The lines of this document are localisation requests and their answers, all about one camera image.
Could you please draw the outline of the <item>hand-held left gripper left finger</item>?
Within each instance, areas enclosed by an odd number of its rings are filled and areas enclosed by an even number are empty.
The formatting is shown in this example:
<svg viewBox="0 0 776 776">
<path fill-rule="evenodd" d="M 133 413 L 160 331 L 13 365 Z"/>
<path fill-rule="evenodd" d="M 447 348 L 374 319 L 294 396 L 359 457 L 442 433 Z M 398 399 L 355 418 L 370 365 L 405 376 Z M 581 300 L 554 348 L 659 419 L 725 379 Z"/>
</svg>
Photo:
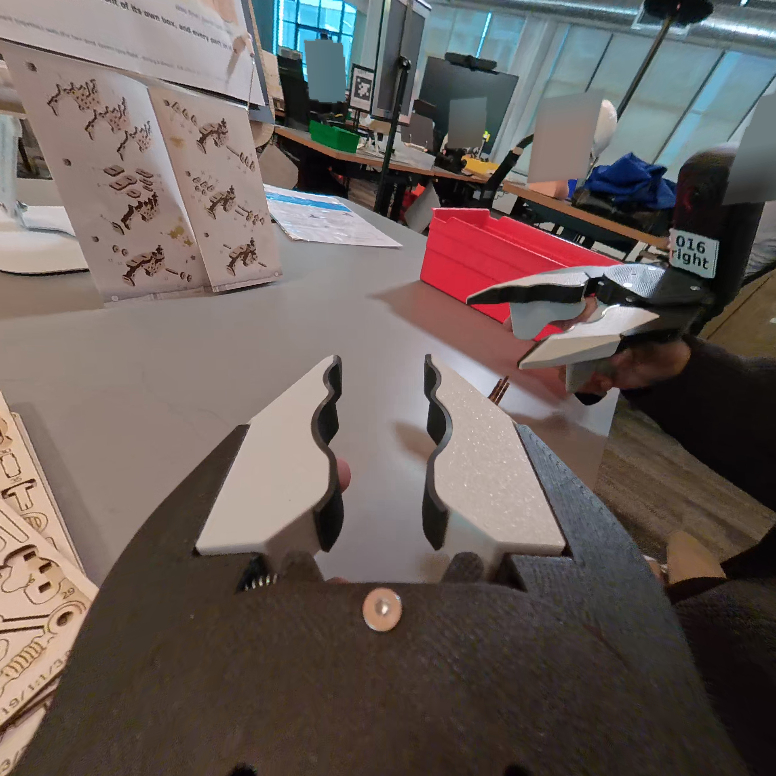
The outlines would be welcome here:
<svg viewBox="0 0 776 776">
<path fill-rule="evenodd" d="M 344 523 L 331 441 L 342 360 L 330 355 L 256 414 L 196 541 L 204 557 L 330 552 Z"/>
</svg>

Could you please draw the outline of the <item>stack of wooden puzzle sheets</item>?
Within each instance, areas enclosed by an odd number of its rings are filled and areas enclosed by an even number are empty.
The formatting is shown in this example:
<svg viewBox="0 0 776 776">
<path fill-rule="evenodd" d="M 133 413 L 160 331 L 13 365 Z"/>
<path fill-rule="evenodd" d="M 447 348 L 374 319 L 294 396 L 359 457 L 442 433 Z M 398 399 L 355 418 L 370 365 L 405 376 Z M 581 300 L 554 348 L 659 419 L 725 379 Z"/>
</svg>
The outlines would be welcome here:
<svg viewBox="0 0 776 776">
<path fill-rule="evenodd" d="M 20 726 L 63 674 L 98 589 L 21 417 L 1 398 L 1 719 Z"/>
</svg>

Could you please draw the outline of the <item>person's right forearm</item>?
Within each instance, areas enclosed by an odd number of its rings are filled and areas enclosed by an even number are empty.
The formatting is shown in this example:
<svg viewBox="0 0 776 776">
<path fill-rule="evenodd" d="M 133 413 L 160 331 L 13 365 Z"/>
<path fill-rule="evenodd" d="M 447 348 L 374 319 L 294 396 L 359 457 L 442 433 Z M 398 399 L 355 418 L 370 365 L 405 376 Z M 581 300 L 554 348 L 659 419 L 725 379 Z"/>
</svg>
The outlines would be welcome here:
<svg viewBox="0 0 776 776">
<path fill-rule="evenodd" d="M 686 337 L 676 376 L 624 397 L 721 477 L 775 509 L 775 361 Z"/>
</svg>

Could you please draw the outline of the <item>person's right hand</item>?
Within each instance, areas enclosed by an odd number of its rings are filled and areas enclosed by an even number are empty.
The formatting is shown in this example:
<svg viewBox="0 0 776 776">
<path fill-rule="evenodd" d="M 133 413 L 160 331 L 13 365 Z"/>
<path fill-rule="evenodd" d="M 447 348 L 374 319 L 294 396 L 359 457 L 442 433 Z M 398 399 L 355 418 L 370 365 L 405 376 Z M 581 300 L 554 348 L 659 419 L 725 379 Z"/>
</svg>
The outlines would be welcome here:
<svg viewBox="0 0 776 776">
<path fill-rule="evenodd" d="M 641 390 L 681 374 L 691 356 L 684 340 L 635 345 L 606 359 L 578 393 L 604 396 L 612 389 Z"/>
</svg>

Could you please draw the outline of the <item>blue jacket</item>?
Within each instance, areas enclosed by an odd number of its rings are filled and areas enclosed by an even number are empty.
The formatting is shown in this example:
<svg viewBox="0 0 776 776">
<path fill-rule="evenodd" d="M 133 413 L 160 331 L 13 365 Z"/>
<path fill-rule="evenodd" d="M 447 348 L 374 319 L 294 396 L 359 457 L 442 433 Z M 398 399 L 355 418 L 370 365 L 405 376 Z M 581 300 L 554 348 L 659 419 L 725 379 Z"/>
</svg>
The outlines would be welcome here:
<svg viewBox="0 0 776 776">
<path fill-rule="evenodd" d="M 637 209 L 673 210 L 676 205 L 675 181 L 665 177 L 667 168 L 628 153 L 611 164 L 595 166 L 582 188 L 597 196 L 609 197 L 618 206 Z"/>
</svg>

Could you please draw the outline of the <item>red plastic bin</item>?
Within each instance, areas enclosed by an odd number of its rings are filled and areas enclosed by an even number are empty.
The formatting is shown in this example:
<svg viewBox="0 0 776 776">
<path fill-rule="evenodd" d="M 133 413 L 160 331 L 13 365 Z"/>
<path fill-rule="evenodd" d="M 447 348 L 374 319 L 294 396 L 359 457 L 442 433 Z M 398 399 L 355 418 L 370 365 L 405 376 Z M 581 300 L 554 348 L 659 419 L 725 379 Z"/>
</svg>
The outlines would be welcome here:
<svg viewBox="0 0 776 776">
<path fill-rule="evenodd" d="M 420 279 L 465 303 L 499 283 L 560 268 L 620 261 L 486 209 L 433 209 Z"/>
</svg>

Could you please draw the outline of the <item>black office chair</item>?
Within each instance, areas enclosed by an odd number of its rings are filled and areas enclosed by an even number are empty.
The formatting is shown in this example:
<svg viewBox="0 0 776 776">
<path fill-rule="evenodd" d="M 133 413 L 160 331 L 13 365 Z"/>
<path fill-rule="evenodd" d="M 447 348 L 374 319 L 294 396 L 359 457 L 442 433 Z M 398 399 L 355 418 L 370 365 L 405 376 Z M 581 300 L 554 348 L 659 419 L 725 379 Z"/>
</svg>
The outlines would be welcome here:
<svg viewBox="0 0 776 776">
<path fill-rule="evenodd" d="M 487 183 L 483 186 L 480 196 L 480 204 L 485 209 L 491 210 L 493 208 L 493 201 L 498 192 L 498 189 L 502 186 L 504 180 L 508 174 L 518 163 L 523 152 L 532 144 L 535 135 L 532 133 L 522 138 L 504 157 L 500 165 L 491 175 Z"/>
</svg>

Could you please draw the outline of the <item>black light stand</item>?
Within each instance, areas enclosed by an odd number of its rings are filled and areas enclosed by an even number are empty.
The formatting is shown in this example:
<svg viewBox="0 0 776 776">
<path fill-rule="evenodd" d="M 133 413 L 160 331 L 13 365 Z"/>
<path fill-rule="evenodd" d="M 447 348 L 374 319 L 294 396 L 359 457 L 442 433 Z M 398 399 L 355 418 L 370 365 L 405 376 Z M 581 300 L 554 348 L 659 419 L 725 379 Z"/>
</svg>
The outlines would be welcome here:
<svg viewBox="0 0 776 776">
<path fill-rule="evenodd" d="M 617 120 L 622 118 L 671 27 L 701 23 L 713 13 L 714 8 L 711 1 L 644 1 L 642 6 L 647 15 L 660 21 L 660 29 L 618 104 Z"/>
</svg>

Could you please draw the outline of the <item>printed paper sheet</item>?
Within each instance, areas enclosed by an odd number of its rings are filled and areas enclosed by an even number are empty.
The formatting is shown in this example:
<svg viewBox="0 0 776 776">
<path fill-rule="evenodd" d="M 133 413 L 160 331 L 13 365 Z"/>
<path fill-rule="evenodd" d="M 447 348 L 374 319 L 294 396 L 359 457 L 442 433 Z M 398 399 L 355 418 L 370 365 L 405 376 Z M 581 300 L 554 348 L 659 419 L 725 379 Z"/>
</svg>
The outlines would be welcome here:
<svg viewBox="0 0 776 776">
<path fill-rule="evenodd" d="M 402 246 L 336 197 L 267 184 L 265 194 L 272 219 L 292 240 L 358 247 Z"/>
</svg>

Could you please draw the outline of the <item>black computer monitor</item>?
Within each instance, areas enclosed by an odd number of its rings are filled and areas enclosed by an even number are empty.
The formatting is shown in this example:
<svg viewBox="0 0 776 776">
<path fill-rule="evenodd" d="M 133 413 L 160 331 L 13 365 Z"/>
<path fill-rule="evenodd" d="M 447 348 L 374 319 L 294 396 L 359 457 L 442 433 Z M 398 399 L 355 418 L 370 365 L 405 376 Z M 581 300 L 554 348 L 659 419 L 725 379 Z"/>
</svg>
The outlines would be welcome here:
<svg viewBox="0 0 776 776">
<path fill-rule="evenodd" d="M 441 142 L 449 133 L 450 102 L 484 99 L 484 130 L 490 135 L 483 151 L 490 154 L 498 137 L 519 76 L 503 72 L 484 72 L 429 57 L 424 69 L 419 99 L 435 107 L 434 135 Z"/>
</svg>

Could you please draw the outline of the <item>fiducial marker sign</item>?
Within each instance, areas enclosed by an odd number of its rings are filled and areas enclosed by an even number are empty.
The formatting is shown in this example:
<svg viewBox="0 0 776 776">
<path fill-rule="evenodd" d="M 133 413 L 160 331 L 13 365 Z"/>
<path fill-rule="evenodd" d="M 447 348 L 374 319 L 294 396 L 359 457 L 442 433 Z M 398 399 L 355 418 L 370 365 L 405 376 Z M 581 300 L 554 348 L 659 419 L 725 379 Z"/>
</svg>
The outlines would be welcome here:
<svg viewBox="0 0 776 776">
<path fill-rule="evenodd" d="M 348 95 L 349 108 L 356 112 L 370 114 L 373 109 L 374 92 L 375 70 L 371 67 L 353 63 Z"/>
</svg>

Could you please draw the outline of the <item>grey monitor back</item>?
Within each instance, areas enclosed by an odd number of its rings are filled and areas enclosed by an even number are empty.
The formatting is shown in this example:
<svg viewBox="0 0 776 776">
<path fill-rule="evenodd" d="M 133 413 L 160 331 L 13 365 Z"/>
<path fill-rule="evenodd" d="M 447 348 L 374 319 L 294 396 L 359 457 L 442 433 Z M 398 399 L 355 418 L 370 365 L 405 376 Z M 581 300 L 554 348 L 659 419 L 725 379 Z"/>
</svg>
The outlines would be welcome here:
<svg viewBox="0 0 776 776">
<path fill-rule="evenodd" d="M 425 26 L 432 6 L 424 1 L 380 2 L 380 31 L 375 55 L 375 94 L 372 116 L 388 121 L 393 116 L 401 59 L 410 69 L 401 103 L 400 122 L 408 123 L 422 82 Z"/>
</svg>

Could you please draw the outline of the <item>folded assembly instruction booklet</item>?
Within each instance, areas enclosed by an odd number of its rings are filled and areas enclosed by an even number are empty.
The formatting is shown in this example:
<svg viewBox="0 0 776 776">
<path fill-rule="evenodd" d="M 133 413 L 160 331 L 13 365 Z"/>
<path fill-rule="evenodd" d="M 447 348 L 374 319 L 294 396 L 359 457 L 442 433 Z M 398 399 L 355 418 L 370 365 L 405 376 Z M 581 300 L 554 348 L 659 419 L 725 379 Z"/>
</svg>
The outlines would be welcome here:
<svg viewBox="0 0 776 776">
<path fill-rule="evenodd" d="M 280 280 L 244 106 L 20 44 L 2 56 L 106 304 Z"/>
</svg>

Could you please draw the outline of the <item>person's dark clothing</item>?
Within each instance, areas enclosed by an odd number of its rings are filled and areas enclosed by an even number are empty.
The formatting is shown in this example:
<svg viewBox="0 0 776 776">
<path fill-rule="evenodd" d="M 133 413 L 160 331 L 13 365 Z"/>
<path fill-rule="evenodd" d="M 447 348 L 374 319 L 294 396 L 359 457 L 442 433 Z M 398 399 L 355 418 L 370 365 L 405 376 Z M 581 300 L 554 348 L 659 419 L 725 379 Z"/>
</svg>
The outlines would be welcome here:
<svg viewBox="0 0 776 776">
<path fill-rule="evenodd" d="M 774 530 L 720 562 L 676 531 L 665 592 L 715 713 L 751 774 L 775 774 Z"/>
</svg>

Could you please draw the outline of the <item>printed instruction poster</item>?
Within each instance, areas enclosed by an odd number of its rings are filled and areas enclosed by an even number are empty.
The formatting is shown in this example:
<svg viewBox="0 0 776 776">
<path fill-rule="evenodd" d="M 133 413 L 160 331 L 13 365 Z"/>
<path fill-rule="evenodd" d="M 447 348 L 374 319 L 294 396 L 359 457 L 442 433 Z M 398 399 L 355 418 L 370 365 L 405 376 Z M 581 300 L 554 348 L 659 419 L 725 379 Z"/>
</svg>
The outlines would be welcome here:
<svg viewBox="0 0 776 776">
<path fill-rule="evenodd" d="M 2 1 L 2 39 L 266 105 L 243 2 Z"/>
</svg>

